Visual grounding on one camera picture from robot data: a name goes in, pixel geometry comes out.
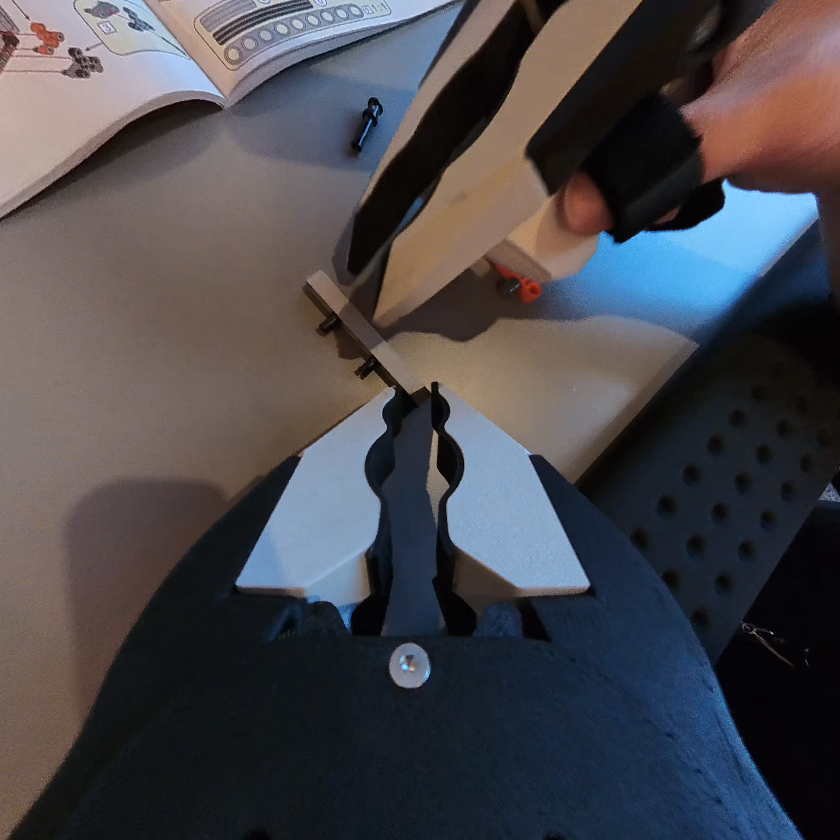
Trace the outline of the black perforated chair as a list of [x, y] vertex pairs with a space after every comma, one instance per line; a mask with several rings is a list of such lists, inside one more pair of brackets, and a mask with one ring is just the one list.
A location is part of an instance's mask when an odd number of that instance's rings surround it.
[[838, 471], [839, 320], [818, 224], [576, 485], [715, 664]]

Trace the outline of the grey toy beam with holes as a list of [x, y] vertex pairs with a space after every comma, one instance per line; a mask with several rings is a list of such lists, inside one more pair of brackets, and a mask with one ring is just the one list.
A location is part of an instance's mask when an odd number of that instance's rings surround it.
[[374, 536], [362, 561], [368, 595], [353, 609], [356, 634], [436, 635], [443, 618], [433, 588], [437, 522], [428, 471], [434, 452], [431, 392], [323, 272], [311, 275], [306, 293], [336, 313], [341, 328], [379, 362], [376, 373], [394, 391], [364, 425], [361, 488], [371, 496]]

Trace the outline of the grey desk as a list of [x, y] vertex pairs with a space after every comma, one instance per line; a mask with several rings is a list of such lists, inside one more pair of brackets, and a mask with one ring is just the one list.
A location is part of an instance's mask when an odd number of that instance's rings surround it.
[[[151, 114], [2, 221], [2, 838], [172, 567], [382, 390], [302, 287], [456, 15]], [[727, 186], [715, 218], [605, 237], [528, 306], [468, 272], [389, 341], [574, 481], [815, 219], [811, 196]]]

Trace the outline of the open instruction booklet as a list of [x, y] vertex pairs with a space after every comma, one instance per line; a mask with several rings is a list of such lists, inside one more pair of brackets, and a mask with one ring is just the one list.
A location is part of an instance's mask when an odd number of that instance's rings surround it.
[[136, 119], [225, 109], [298, 62], [446, 1], [2, 1], [1, 216]]

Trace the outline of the long black connector pin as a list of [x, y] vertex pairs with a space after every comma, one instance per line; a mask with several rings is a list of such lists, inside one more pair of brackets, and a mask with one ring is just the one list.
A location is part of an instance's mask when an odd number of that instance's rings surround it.
[[377, 97], [370, 97], [368, 99], [366, 107], [361, 112], [359, 125], [353, 133], [353, 138], [350, 142], [352, 154], [360, 154], [362, 152], [371, 131], [378, 125], [383, 111], [382, 102]]

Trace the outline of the orange toy connector piece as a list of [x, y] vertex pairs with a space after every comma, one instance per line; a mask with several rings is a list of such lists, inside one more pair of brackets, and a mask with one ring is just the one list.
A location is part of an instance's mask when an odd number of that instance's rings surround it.
[[541, 297], [543, 288], [535, 280], [497, 263], [491, 266], [499, 276], [497, 290], [504, 298], [516, 298], [529, 304]]

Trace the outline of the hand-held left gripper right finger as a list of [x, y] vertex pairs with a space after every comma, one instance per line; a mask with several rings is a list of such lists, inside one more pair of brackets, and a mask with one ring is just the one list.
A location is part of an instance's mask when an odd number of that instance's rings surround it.
[[531, 453], [445, 385], [432, 386], [437, 581], [446, 595], [578, 595], [590, 581]]

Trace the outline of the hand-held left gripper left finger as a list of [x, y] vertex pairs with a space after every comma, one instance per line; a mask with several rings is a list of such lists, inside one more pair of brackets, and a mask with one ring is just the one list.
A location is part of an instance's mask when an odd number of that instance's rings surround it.
[[412, 401], [386, 388], [299, 456], [236, 586], [304, 599], [387, 599], [392, 539], [384, 485]]

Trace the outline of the person's right hand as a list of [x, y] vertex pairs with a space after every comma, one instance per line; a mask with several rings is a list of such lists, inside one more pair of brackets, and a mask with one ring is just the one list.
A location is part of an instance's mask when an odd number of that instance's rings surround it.
[[839, 2], [779, 1], [667, 92], [700, 137], [703, 181], [815, 196], [838, 248]]

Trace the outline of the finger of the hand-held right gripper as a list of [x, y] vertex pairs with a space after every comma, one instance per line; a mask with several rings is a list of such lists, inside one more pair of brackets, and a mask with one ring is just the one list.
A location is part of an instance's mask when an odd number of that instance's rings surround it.
[[389, 328], [487, 257], [544, 282], [593, 257], [555, 198], [619, 119], [606, 93], [642, 2], [473, 2], [438, 51], [358, 205], [358, 276]]
[[348, 222], [338, 278], [454, 279], [519, 225], [502, 180], [532, 136], [531, 47], [531, 2], [464, 5]]

